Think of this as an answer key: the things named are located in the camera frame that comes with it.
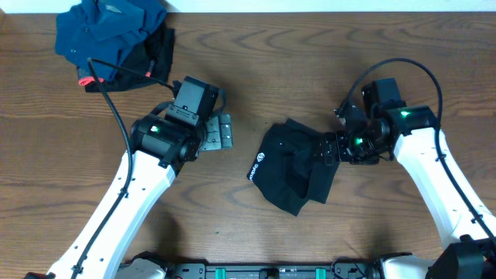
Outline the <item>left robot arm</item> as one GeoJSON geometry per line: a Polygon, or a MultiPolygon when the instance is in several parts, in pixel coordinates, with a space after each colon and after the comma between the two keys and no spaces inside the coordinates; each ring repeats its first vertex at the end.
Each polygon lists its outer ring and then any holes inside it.
{"type": "Polygon", "coordinates": [[[205,150],[232,147],[231,118],[215,112],[160,109],[124,134],[115,178],[80,235],[46,278],[114,278],[137,231],[181,168],[205,150]]]}

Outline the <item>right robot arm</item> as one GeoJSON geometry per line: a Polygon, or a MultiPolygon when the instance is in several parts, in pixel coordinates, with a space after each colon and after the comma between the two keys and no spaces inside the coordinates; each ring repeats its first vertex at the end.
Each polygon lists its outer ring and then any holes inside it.
{"type": "Polygon", "coordinates": [[[359,269],[361,278],[493,278],[495,216],[457,165],[427,106],[382,108],[358,116],[353,130],[326,133],[322,159],[330,164],[376,164],[387,152],[408,172],[425,202],[443,246],[436,260],[392,253],[359,269]]]}

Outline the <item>black t-shirt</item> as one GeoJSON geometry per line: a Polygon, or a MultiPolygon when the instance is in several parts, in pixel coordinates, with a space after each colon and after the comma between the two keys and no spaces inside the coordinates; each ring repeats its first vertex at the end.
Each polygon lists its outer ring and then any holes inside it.
{"type": "Polygon", "coordinates": [[[312,200],[326,203],[339,167],[329,136],[293,119],[263,136],[246,178],[273,205],[293,216],[312,200]]]}

